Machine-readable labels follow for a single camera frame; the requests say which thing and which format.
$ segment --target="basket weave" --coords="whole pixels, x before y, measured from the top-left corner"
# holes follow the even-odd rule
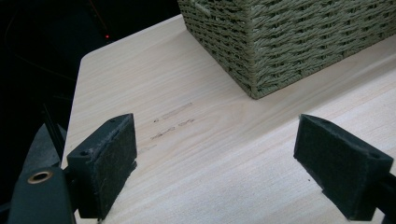
[[[396,0],[178,0],[190,33],[254,99],[396,34]]]

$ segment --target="clamp jaw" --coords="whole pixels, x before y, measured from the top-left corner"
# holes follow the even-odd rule
[[[110,119],[67,155],[68,166],[22,174],[14,189],[8,223],[76,223],[105,219],[136,167],[132,114]]]

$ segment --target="green woven basket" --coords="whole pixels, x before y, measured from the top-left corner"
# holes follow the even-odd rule
[[[178,0],[190,33],[254,99],[396,34],[396,0]]]

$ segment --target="wooden board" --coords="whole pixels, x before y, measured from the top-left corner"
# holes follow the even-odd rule
[[[64,154],[134,113],[137,168],[104,223],[347,223],[292,157],[298,116],[396,157],[395,43],[256,101],[174,17],[83,58]]]

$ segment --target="hole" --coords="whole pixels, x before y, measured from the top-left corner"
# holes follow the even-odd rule
[[[379,156],[378,154],[374,153],[374,152],[369,152],[369,156],[375,158],[375,159],[379,159],[381,158],[381,156]]]
[[[81,156],[88,156],[90,153],[88,153],[88,150],[84,150],[82,152],[79,153],[79,155]]]
[[[53,172],[51,171],[43,171],[43,172],[39,172],[35,175],[32,175],[29,177],[29,179],[27,179],[27,182],[29,184],[39,184],[42,183],[48,179],[50,179],[53,175]]]

